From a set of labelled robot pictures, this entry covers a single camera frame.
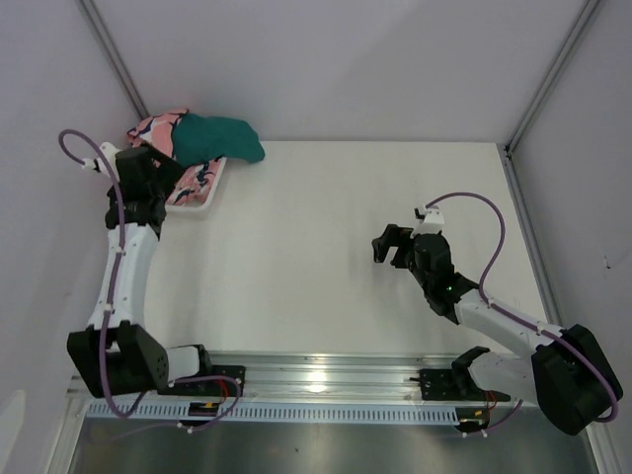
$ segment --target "white wall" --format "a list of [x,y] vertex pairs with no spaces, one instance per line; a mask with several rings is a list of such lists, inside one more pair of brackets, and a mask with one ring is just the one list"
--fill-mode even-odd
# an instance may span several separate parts
[[610,430],[632,472],[632,3],[604,3],[515,161],[564,321],[627,389]]
[[57,133],[117,140],[135,118],[72,0],[2,1],[0,71],[0,403],[24,389],[28,410],[5,472],[39,473],[106,256],[106,183]]
[[147,107],[264,139],[506,142],[583,0],[98,0]]

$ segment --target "purple hose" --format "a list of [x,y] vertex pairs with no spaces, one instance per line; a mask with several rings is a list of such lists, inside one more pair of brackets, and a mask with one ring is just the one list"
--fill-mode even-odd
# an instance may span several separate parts
[[[86,135],[85,133],[82,133],[81,131],[78,130],[74,130],[71,128],[62,130],[59,133],[59,147],[61,148],[61,150],[73,161],[83,165],[84,162],[82,159],[78,158],[77,156],[73,155],[70,150],[68,150],[68,148],[66,147],[66,144],[64,142],[64,139],[67,135],[75,135],[78,136],[79,138],[83,139],[86,143],[88,143],[88,145],[90,145],[90,147],[97,153],[97,155],[99,156],[99,158],[101,159],[101,161],[103,162],[103,165],[105,166],[106,170],[108,171],[108,175],[110,176],[110,179],[112,180],[112,186],[115,190],[115,195],[117,197],[117,211],[118,211],[118,247],[120,249],[119,252],[117,252],[116,256],[115,256],[115,261],[114,264],[112,266],[112,272],[110,273],[110,281],[108,283],[108,295],[106,297],[106,305],[109,305],[110,307],[112,307],[113,303],[114,303],[114,299],[115,299],[115,288],[117,286],[117,277],[119,276],[119,268],[120,268],[120,261],[122,260],[122,256],[123,256],[123,252],[122,249],[125,248],[125,211],[124,211],[124,207],[122,204],[122,192],[120,190],[120,185],[119,182],[116,179],[116,175],[114,170],[112,169],[112,166],[110,165],[110,162],[108,161],[108,159],[106,158],[106,156],[103,154],[103,152],[101,151],[101,149],[99,148],[99,146],[97,145],[97,143],[95,143],[88,135]],[[117,407],[117,404],[114,401],[114,398],[112,396],[112,390],[110,388],[110,382],[108,380],[108,365],[106,362],[106,338],[107,338],[107,333],[108,333],[108,326],[110,325],[110,318],[112,316],[112,311],[109,309],[106,309],[104,311],[104,317],[103,317],[103,322],[101,324],[101,332],[99,333],[99,376],[101,378],[101,386],[103,388],[103,394],[104,397],[106,399],[106,403],[108,404],[108,407],[110,408],[110,410],[112,410],[112,412],[117,415],[117,417],[119,418],[129,418],[138,408],[138,405],[140,404],[140,401],[142,400],[142,398],[145,396],[144,393],[141,393],[140,395],[138,395],[138,398],[136,398],[136,400],[134,401],[134,403],[132,404],[131,408],[129,410],[127,410],[126,412],[122,412],[121,410],[119,410],[119,407]],[[185,383],[185,382],[202,382],[202,381],[212,381],[212,380],[225,380],[227,382],[232,383],[233,385],[235,385],[237,387],[237,396],[235,397],[235,400],[233,401],[233,403],[230,405],[230,407],[228,407],[220,416],[215,417],[213,420],[211,420],[210,422],[204,424],[204,425],[200,425],[199,427],[195,427],[193,429],[193,431],[195,432],[199,432],[201,430],[205,430],[206,428],[209,428],[211,426],[213,426],[215,423],[217,423],[219,420],[221,420],[222,418],[224,418],[225,416],[227,416],[234,408],[235,405],[237,404],[237,401],[240,399],[241,397],[241,387],[239,386],[239,383],[237,383],[237,381],[234,378],[231,377],[226,377],[224,375],[213,375],[213,376],[206,376],[206,377],[197,377],[197,378],[183,378],[183,379],[179,379],[176,380],[176,383]]]
[[[487,204],[489,207],[491,207],[494,210],[501,224],[501,238],[499,239],[498,246],[496,247],[496,251],[494,252],[494,255],[490,259],[489,264],[487,264],[487,267],[485,267],[485,270],[483,271],[483,274],[481,275],[481,279],[479,280],[478,292],[481,295],[481,298],[483,299],[483,301],[485,301],[487,304],[490,304],[489,303],[490,300],[485,294],[485,290],[483,289],[483,286],[485,284],[485,279],[487,278],[487,275],[489,274],[490,270],[492,269],[492,266],[498,259],[498,256],[500,255],[501,250],[503,249],[503,245],[505,244],[505,236],[507,234],[507,226],[505,225],[505,219],[503,218],[501,210],[498,209],[498,207],[493,202],[491,202],[486,197],[481,196],[476,193],[467,193],[467,192],[448,193],[447,195],[443,195],[443,196],[437,197],[436,199],[433,199],[428,204],[426,204],[426,207],[431,207],[441,202],[442,200],[445,200],[448,198],[455,198],[455,197],[475,198],[475,199],[481,200],[482,202],[484,202],[485,204]],[[516,314],[511,313],[511,311],[508,311],[507,309],[499,306],[496,303],[492,303],[490,304],[490,306],[494,308],[496,311],[498,311],[499,313],[517,322],[521,326],[524,326],[525,328],[530,329],[531,331],[537,332],[538,329],[535,324],[532,324],[532,323],[529,323],[528,321],[523,320]],[[592,375],[594,375],[594,377],[599,381],[601,385],[603,385],[603,388],[605,389],[608,395],[608,398],[610,399],[610,405],[612,408],[610,410],[609,415],[607,415],[604,418],[597,418],[595,421],[598,423],[608,423],[614,420],[619,413],[619,404],[617,402],[616,395],[614,394],[614,391],[612,390],[612,387],[610,386],[608,381],[605,379],[605,377],[601,375],[601,372],[599,372],[596,369],[596,367],[587,358],[584,357],[582,353],[580,353],[577,349],[575,349],[573,346],[571,346],[568,342],[566,342],[559,336],[556,336],[555,334],[549,331],[542,331],[541,334],[546,336],[549,339],[552,339],[556,343],[559,343],[561,346],[563,346],[569,353],[575,356],[592,373]],[[493,428],[499,425],[500,423],[503,423],[506,420],[507,419],[501,420],[496,425],[494,425]]]

